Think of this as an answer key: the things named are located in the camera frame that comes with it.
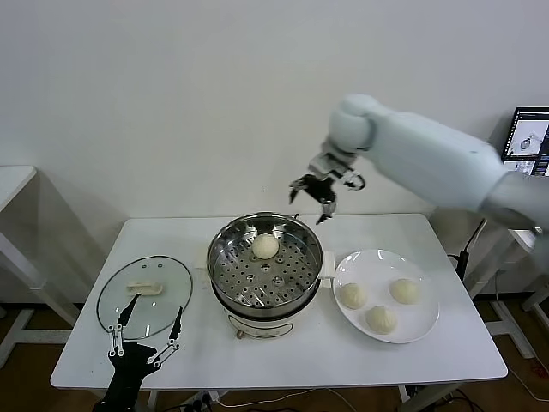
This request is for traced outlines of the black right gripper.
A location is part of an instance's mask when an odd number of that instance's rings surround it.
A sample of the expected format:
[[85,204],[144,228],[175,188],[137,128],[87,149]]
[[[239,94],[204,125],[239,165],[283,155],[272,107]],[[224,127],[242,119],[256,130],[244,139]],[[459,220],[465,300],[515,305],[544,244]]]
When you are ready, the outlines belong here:
[[301,191],[305,191],[321,204],[322,212],[316,222],[317,225],[320,225],[331,219],[336,210],[336,194],[332,189],[333,184],[334,180],[330,177],[319,179],[315,175],[306,174],[289,185],[289,203],[292,204],[296,196]]

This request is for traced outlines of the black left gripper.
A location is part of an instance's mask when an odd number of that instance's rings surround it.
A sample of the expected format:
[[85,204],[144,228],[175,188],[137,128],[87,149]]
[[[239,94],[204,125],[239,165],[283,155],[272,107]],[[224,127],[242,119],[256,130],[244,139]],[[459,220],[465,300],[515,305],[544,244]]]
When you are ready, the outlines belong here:
[[124,328],[140,297],[139,293],[135,294],[120,312],[117,322],[107,327],[111,339],[108,356],[114,367],[114,374],[105,396],[97,402],[98,406],[135,406],[142,381],[180,349],[178,339],[182,329],[183,307],[179,307],[167,343],[161,349],[124,341]]

